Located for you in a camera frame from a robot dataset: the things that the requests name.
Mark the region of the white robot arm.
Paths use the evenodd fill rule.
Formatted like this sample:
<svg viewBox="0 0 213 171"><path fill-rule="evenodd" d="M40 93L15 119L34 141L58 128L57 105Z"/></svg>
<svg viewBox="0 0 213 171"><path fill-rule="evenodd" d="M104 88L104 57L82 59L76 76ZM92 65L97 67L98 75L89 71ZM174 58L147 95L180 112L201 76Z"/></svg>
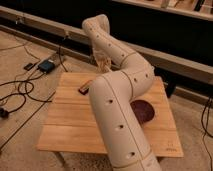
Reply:
<svg viewBox="0 0 213 171"><path fill-rule="evenodd" d="M93 46L120 67L92 81L89 100L114 171L162 171L130 106L153 84L154 67L137 51L112 37L101 14L83 21Z"/></svg>

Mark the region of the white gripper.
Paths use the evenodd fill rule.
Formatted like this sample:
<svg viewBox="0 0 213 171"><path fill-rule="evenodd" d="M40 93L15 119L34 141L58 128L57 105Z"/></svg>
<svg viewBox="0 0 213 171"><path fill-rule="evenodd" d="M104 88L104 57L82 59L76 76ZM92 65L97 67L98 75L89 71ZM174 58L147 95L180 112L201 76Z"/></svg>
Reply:
<svg viewBox="0 0 213 171"><path fill-rule="evenodd" d="M93 49L93 56L97 62L98 71L104 73L104 67L107 71L111 70L111 59L99 48Z"/></svg>

